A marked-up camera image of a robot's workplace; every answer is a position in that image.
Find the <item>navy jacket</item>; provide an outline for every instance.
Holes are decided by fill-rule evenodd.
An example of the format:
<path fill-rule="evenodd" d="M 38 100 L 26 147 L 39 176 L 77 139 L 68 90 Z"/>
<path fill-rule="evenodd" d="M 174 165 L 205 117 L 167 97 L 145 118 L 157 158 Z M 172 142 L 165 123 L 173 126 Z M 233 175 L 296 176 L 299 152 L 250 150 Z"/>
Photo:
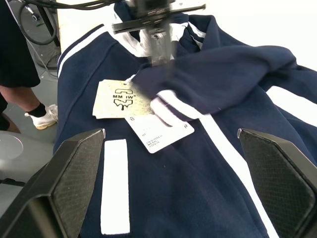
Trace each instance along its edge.
<path fill-rule="evenodd" d="M 123 2 L 108 10 L 116 21 L 133 19 Z M 306 123 L 279 108 L 266 92 L 274 86 L 291 92 L 292 98 L 304 97 L 313 105 L 308 113 L 317 115 L 317 73 L 298 66 L 286 48 L 250 47 L 237 41 L 218 27 L 213 16 L 180 14 L 173 23 L 176 54 L 170 78 L 164 66 L 148 67 L 140 31 L 125 33 L 124 38 L 101 25 L 62 54 L 54 150 L 94 128 L 105 128 L 107 141 L 126 140 L 131 232 L 116 237 L 278 237 L 245 170 L 237 131 L 249 128 L 289 140 L 316 165 L 316 121 Z M 125 119 L 92 116 L 98 83 L 126 80 L 133 74 L 132 81 L 149 98 L 166 101 L 167 110 L 189 121 L 195 132 L 150 154 Z M 175 97 L 160 94 L 166 90 Z M 196 113 L 190 115 L 169 100 Z M 107 159 L 103 154 L 82 238 L 107 237 L 100 225 Z"/>

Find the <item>barcode tag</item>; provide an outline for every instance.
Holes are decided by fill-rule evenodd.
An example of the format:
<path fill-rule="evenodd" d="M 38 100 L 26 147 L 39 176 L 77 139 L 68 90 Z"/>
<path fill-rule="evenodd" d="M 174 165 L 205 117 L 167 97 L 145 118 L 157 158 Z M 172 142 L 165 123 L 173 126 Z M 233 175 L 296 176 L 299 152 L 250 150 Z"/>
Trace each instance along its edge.
<path fill-rule="evenodd" d="M 129 117 L 126 120 L 151 154 L 195 131 L 187 122 L 168 126 L 156 115 Z"/>
<path fill-rule="evenodd" d="M 93 109 L 97 119 L 142 116 L 151 112 L 150 100 L 132 83 L 108 79 L 99 82 Z"/>

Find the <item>black cable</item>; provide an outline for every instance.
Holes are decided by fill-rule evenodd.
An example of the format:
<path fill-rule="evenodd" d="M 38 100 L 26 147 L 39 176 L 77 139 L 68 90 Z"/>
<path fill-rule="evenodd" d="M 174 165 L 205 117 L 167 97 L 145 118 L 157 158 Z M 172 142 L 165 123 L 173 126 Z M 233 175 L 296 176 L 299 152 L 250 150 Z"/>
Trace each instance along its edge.
<path fill-rule="evenodd" d="M 52 19 L 53 22 L 53 35 L 46 41 L 44 42 L 39 42 L 34 40 L 33 38 L 31 38 L 26 31 L 23 28 L 22 25 L 22 11 L 24 9 L 25 6 L 29 5 L 29 4 L 33 4 L 39 7 L 45 7 L 45 8 L 53 8 L 53 9 L 76 9 L 76 10 L 94 10 L 94 9 L 98 9 L 104 6 L 108 6 L 112 3 L 116 3 L 122 0 L 96 0 L 96 1 L 91 1 L 91 2 L 86 2 L 86 3 L 81 3 L 81 4 L 74 4 L 74 5 L 68 5 L 68 4 L 64 4 L 64 3 L 59 3 L 59 2 L 55 2 L 52 0 L 25 0 L 25 2 L 21 5 L 20 9 L 19 9 L 19 13 L 17 16 L 17 20 L 20 26 L 20 29 L 23 33 L 23 35 L 32 43 L 36 44 L 36 45 L 48 45 L 49 43 L 51 43 L 54 38 L 57 35 L 57 24 L 56 21 L 54 19 L 53 14 L 49 12 L 49 15 Z"/>
<path fill-rule="evenodd" d="M 22 25 L 22 21 L 21 21 L 22 11 L 23 11 L 23 9 L 24 9 L 24 7 L 25 7 L 26 5 L 28 5 L 27 2 L 22 3 L 22 5 L 21 5 L 21 7 L 20 7 L 20 9 L 19 9 L 18 16 L 17 16 L 17 20 L 18 20 L 18 23 L 19 23 L 19 25 L 20 25 L 20 29 L 21 29 L 23 35 L 26 37 L 26 39 L 28 39 L 29 41 L 31 41 L 32 43 L 34 43 L 34 44 L 36 44 L 36 45 L 40 45 L 40 46 L 48 45 L 49 43 L 51 43 L 51 42 L 54 40 L 54 38 L 55 38 L 56 35 L 57 35 L 57 24 L 56 24 L 56 21 L 55 21 L 55 19 L 54 19 L 53 14 L 52 14 L 50 11 L 48 11 L 48 12 L 49 12 L 49 15 L 50 15 L 51 18 L 52 18 L 52 22 L 53 22 L 53 29 L 54 29 L 53 35 L 52 35 L 48 40 L 43 41 L 43 42 L 39 42 L 39 41 L 36 41 L 36 40 L 34 40 L 33 38 L 31 38 L 31 37 L 25 32 L 24 27 L 23 27 L 23 25 Z"/>

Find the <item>person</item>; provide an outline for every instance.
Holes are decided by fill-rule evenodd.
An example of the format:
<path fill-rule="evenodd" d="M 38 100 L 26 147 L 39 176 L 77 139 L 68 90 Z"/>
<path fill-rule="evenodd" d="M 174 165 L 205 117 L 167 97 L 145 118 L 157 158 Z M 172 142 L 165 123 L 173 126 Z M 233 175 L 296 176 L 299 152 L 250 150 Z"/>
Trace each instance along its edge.
<path fill-rule="evenodd" d="M 57 106 L 45 106 L 32 87 L 40 84 L 26 40 L 6 1 L 0 1 L 0 130 L 19 133 L 18 127 L 3 112 L 14 103 L 31 117 L 41 130 L 57 122 Z"/>

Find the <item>black shorts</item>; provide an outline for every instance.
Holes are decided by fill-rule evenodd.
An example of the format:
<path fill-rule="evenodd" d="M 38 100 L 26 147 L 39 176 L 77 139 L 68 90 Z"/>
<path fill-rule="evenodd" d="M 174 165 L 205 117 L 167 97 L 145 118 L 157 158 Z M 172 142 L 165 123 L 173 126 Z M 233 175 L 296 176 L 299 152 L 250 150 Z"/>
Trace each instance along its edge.
<path fill-rule="evenodd" d="M 40 83 L 26 40 L 5 0 L 0 0 L 0 85 L 35 87 Z"/>

